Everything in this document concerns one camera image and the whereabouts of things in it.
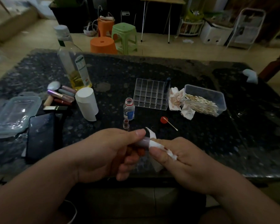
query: black storage bin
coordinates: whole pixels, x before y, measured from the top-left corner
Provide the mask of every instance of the black storage bin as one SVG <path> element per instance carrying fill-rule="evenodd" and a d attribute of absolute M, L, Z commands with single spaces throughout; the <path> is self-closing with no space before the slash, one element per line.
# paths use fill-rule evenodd
<path fill-rule="evenodd" d="M 83 29 L 87 26 L 89 14 L 85 0 L 78 0 L 81 2 L 79 7 L 61 8 L 55 7 L 55 2 L 49 5 L 53 11 L 58 23 L 68 27 L 71 33 L 83 33 Z"/>

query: phone screen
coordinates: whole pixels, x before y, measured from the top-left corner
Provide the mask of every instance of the phone screen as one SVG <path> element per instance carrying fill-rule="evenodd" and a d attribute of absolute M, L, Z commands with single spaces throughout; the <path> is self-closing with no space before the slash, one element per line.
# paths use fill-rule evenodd
<path fill-rule="evenodd" d="M 37 161 L 55 151 L 55 114 L 30 118 L 26 159 Z"/>

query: plastic stool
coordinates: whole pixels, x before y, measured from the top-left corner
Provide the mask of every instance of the plastic stool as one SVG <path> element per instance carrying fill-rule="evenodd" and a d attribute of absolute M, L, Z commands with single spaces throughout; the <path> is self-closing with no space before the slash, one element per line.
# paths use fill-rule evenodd
<path fill-rule="evenodd" d="M 135 36 L 135 41 L 129 39 L 131 35 Z M 114 25 L 112 29 L 112 38 L 115 38 L 115 42 L 121 41 L 121 47 L 117 47 L 116 49 L 124 55 L 128 55 L 129 52 L 134 50 L 137 51 L 137 31 L 135 26 L 128 23 L 118 23 Z"/>
<path fill-rule="evenodd" d="M 106 37 L 107 31 L 112 33 L 112 27 L 114 25 L 114 21 L 111 20 L 101 20 L 98 18 L 98 36 L 99 37 Z"/>
<path fill-rule="evenodd" d="M 91 39 L 90 51 L 94 53 L 117 54 L 114 40 L 110 37 L 94 37 Z"/>

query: cotton swab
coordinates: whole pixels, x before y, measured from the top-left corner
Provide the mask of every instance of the cotton swab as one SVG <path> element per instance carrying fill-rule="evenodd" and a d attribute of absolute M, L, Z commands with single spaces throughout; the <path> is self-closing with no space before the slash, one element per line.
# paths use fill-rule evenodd
<path fill-rule="evenodd" d="M 166 120 L 176 131 L 178 131 L 178 129 L 176 129 L 165 117 L 162 117 L 164 120 Z"/>

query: toilet paper roll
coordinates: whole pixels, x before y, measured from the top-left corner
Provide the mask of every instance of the toilet paper roll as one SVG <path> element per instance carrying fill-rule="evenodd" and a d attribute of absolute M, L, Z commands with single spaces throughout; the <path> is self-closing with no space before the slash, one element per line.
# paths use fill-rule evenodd
<path fill-rule="evenodd" d="M 75 95 L 77 104 L 82 112 L 83 117 L 88 121 L 96 121 L 98 106 L 92 88 L 84 87 Z"/>

